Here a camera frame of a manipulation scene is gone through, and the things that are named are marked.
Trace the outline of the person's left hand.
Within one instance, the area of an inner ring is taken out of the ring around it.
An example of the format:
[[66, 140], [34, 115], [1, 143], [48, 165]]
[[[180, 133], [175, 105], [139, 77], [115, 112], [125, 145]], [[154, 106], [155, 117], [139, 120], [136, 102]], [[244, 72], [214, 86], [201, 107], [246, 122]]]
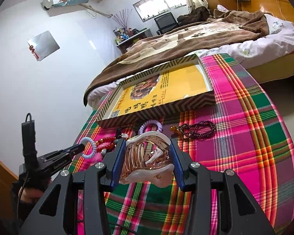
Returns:
[[17, 192], [17, 201], [25, 204], [35, 204], [45, 193], [45, 190], [39, 190], [37, 188], [30, 188], [25, 186], [24, 181], [19, 182], [20, 188]]

